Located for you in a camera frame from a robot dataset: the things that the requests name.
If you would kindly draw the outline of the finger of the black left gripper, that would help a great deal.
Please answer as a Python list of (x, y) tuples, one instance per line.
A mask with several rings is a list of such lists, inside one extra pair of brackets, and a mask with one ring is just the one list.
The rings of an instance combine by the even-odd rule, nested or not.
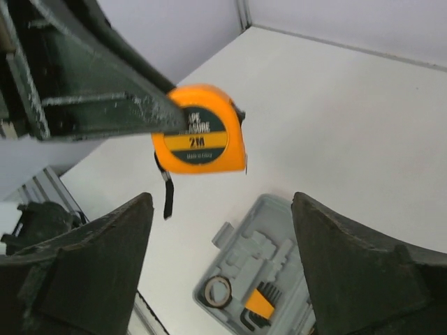
[(97, 1), (1, 2), (1, 137), (100, 140), (186, 128), (174, 84)]

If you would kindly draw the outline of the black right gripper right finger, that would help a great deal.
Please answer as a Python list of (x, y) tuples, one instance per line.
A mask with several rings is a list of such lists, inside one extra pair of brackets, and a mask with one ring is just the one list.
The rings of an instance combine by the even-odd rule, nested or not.
[(445, 334), (446, 254), (297, 192), (295, 235), (319, 334)]

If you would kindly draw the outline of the grey plastic tool case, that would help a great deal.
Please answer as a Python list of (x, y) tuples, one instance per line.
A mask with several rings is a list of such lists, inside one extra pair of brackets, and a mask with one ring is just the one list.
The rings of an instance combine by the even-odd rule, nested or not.
[[(276, 195), (262, 194), (237, 228), (225, 223), (212, 240), (219, 254), (202, 275), (193, 298), (230, 334), (315, 334), (310, 301), (293, 227), (291, 204)], [(218, 309), (206, 305), (203, 289), (213, 276), (226, 277), (232, 300)], [(250, 332), (240, 314), (261, 281), (274, 283), (282, 295), (269, 327)]]

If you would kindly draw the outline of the hex key set orange holder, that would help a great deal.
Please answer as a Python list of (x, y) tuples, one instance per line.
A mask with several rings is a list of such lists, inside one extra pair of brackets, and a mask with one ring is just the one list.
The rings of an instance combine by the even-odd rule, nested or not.
[(274, 283), (261, 281), (246, 301), (240, 314), (240, 322), (250, 332), (269, 327), (281, 295)]

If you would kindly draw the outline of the black electrical tape roll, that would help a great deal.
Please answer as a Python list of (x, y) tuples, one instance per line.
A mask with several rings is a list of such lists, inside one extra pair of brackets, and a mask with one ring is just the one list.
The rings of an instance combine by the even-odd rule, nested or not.
[(230, 281), (224, 276), (213, 276), (207, 280), (203, 289), (205, 303), (211, 308), (222, 309), (232, 300)]

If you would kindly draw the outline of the orange tape measure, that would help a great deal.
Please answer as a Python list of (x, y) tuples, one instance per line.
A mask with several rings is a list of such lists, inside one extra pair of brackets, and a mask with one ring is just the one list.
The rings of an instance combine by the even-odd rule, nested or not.
[(207, 174), (247, 168), (243, 112), (222, 89), (211, 84), (178, 87), (168, 97), (181, 108), (186, 129), (152, 134), (154, 160), (165, 184), (163, 218), (173, 213), (170, 174)]

